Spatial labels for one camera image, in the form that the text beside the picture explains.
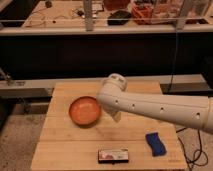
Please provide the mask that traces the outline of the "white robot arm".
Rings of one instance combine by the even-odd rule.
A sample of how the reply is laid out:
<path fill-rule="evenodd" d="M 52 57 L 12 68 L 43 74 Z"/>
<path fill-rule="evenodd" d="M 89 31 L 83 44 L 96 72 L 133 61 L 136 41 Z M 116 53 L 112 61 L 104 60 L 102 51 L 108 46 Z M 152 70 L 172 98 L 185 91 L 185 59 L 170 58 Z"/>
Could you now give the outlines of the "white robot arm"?
<path fill-rule="evenodd" d="M 109 75 L 97 93 L 108 111 L 125 111 L 213 134 L 213 97 L 127 92 L 127 80 Z"/>

